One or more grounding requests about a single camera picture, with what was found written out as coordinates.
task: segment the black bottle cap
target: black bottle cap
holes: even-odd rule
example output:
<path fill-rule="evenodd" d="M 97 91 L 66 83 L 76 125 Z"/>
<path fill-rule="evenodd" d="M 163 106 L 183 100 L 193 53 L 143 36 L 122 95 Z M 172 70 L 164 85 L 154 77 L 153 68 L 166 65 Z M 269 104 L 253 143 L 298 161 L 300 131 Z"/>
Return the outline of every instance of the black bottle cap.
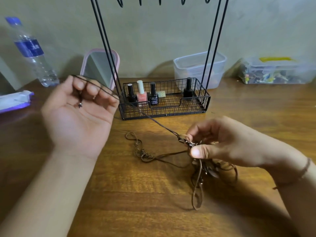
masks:
<path fill-rule="evenodd" d="M 127 88 L 128 88 L 128 95 L 134 96 L 133 84 L 127 84 Z"/>
<path fill-rule="evenodd" d="M 186 89 L 187 90 L 191 90 L 191 86 L 192 86 L 192 78 L 191 77 L 188 77 L 186 79 Z"/>
<path fill-rule="evenodd" d="M 154 82 L 150 83 L 150 94 L 152 96 L 156 95 L 156 83 L 154 83 Z"/>

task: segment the nail polish bottle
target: nail polish bottle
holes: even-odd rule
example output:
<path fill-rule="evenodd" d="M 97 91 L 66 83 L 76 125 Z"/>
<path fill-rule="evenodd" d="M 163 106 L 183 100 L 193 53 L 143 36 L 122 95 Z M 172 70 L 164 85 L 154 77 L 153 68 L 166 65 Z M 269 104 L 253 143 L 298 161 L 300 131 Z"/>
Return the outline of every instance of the nail polish bottle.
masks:
<path fill-rule="evenodd" d="M 159 104 L 159 97 L 156 93 L 156 83 L 150 83 L 150 93 L 148 93 L 148 101 L 151 105 L 158 105 Z"/>
<path fill-rule="evenodd" d="M 147 93 L 144 91 L 144 85 L 142 80 L 137 81 L 137 100 L 138 102 L 147 101 Z M 139 103 L 139 106 L 147 105 L 147 103 Z"/>
<path fill-rule="evenodd" d="M 131 103 L 132 106 L 137 106 L 137 97 L 134 94 L 133 84 L 127 84 L 128 89 L 128 102 Z"/>
<path fill-rule="evenodd" d="M 192 78 L 188 77 L 186 79 L 186 87 L 183 90 L 183 97 L 184 98 L 193 97 L 193 91 L 192 91 L 191 87 L 192 87 Z"/>

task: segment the black jewelry stand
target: black jewelry stand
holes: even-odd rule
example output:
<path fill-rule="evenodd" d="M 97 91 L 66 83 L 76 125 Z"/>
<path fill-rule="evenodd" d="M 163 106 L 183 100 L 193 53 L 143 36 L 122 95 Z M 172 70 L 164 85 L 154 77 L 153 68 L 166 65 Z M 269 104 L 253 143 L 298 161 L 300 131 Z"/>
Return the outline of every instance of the black jewelry stand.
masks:
<path fill-rule="evenodd" d="M 123 1 L 117 0 L 120 7 L 123 8 Z M 181 0 L 181 4 L 184 5 L 186 0 Z M 217 51 L 219 38 L 221 35 L 224 18 L 226 15 L 227 5 L 228 1 L 226 0 L 223 16 L 219 28 L 219 33 L 217 36 L 215 48 L 214 48 L 214 54 L 211 62 L 210 72 L 208 75 L 206 86 L 208 86 L 211 72 L 215 60 L 215 54 Z M 215 27 L 218 19 L 219 9 L 221 6 L 222 0 L 218 1 L 216 16 L 213 24 L 213 30 L 211 34 L 210 44 L 205 60 L 205 66 L 203 70 L 203 76 L 201 82 L 196 79 L 192 78 L 192 90 L 193 90 L 193 97 L 184 98 L 183 97 L 183 89 L 186 86 L 186 79 L 177 79 L 177 80 L 168 80 L 168 81 L 156 81 L 156 91 L 165 91 L 166 97 L 159 99 L 158 105 L 150 105 L 149 101 L 141 102 L 141 103 L 130 103 L 128 102 L 128 89 L 127 89 L 127 83 L 124 83 L 123 86 L 120 83 L 120 79 L 114 64 L 114 59 L 111 52 L 111 47 L 109 44 L 109 40 L 106 34 L 105 26 L 103 23 L 103 18 L 101 15 L 101 11 L 99 8 L 98 0 L 91 0 L 92 8 L 94 11 L 94 15 L 98 24 L 98 28 L 100 31 L 101 39 L 103 42 L 103 46 L 105 49 L 105 53 L 107 56 L 107 60 L 109 63 L 109 66 L 111 68 L 112 78 L 115 83 L 116 91 L 119 95 L 120 104 L 119 104 L 119 110 L 120 114 L 123 120 L 131 120 L 131 119 L 142 119 L 146 118 L 146 115 L 149 115 L 151 117 L 161 117 L 161 116 L 175 116 L 175 115 L 187 115 L 187 114 L 196 114 L 196 113 L 204 113 L 207 111 L 207 108 L 209 106 L 211 96 L 208 94 L 207 90 L 202 86 L 201 83 L 203 83 L 204 75 L 210 55 L 211 45 L 213 42 Z M 137 93 L 137 84 L 132 83 L 134 88 L 134 93 Z M 144 82 L 144 91 L 149 92 L 150 91 L 150 82 Z"/>

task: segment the pink frame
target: pink frame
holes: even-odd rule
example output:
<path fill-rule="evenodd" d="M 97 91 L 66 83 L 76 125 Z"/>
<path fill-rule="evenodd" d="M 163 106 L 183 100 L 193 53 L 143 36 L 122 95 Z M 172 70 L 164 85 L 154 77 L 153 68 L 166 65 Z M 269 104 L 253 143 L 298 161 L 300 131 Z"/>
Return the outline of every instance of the pink frame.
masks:
<path fill-rule="evenodd" d="M 83 75 L 84 74 L 84 71 L 86 69 L 86 64 L 87 64 L 87 59 L 89 57 L 89 55 L 91 55 L 93 52 L 105 52 L 104 49 L 102 48 L 94 48 L 94 49 L 91 49 L 90 51 L 88 51 L 84 58 L 83 58 L 83 62 L 82 62 L 82 66 L 81 66 L 81 71 L 80 71 L 80 75 Z M 112 55 L 113 55 L 113 59 L 115 60 L 115 67 L 116 67 L 116 70 L 119 71 L 119 64 L 120 64 L 120 58 L 119 58 L 119 55 L 116 51 L 112 50 L 111 49 L 111 52 L 112 52 Z M 115 76 L 115 80 L 117 80 L 117 76 L 116 76 L 116 73 L 114 72 L 114 68 L 113 68 L 113 73 L 114 73 L 114 76 Z M 110 81 L 110 86 L 109 88 L 111 90 L 113 90 L 115 87 L 115 82 L 114 82 L 114 79 L 111 78 L 111 81 Z"/>

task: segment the black nail polish bottle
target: black nail polish bottle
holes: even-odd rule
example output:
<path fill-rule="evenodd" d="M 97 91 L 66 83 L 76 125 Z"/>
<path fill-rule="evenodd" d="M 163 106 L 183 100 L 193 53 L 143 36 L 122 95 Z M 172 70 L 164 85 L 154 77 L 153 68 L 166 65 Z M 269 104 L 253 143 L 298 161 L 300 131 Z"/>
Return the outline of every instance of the black nail polish bottle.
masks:
<path fill-rule="evenodd" d="M 183 97 L 184 98 L 186 98 L 186 97 L 193 97 L 193 91 L 191 89 L 191 86 L 192 86 L 192 78 L 188 77 L 186 79 L 186 87 L 183 90 Z"/>
<path fill-rule="evenodd" d="M 150 83 L 150 93 L 148 93 L 148 101 L 151 105 L 158 105 L 159 104 L 159 97 L 156 93 L 156 83 Z"/>
<path fill-rule="evenodd" d="M 133 89 L 133 84 L 127 84 L 127 88 L 128 88 L 128 102 L 131 103 L 132 106 L 137 106 L 137 97 L 134 94 L 134 89 Z"/>

